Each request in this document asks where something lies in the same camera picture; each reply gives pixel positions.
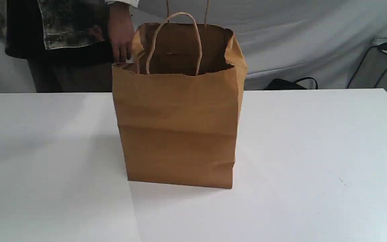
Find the light sleeve forearm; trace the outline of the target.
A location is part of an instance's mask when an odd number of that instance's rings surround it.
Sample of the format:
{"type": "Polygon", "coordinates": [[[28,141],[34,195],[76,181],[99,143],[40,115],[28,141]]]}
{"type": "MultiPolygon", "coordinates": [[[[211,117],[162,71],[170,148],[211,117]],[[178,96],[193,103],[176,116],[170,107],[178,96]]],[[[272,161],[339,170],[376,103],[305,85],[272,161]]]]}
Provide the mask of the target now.
{"type": "Polygon", "coordinates": [[[105,3],[108,5],[115,4],[115,3],[123,3],[129,6],[132,6],[134,8],[137,8],[139,4],[139,0],[105,0],[105,3]]]}

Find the person's hand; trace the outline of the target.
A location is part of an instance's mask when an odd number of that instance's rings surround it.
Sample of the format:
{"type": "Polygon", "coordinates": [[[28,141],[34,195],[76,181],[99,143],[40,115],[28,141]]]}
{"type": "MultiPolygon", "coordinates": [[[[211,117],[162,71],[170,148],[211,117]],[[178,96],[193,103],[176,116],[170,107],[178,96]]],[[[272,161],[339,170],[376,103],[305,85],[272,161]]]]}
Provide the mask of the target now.
{"type": "Polygon", "coordinates": [[[130,6],[123,3],[110,4],[107,25],[114,61],[124,63],[131,59],[132,40],[135,33],[130,6]]]}

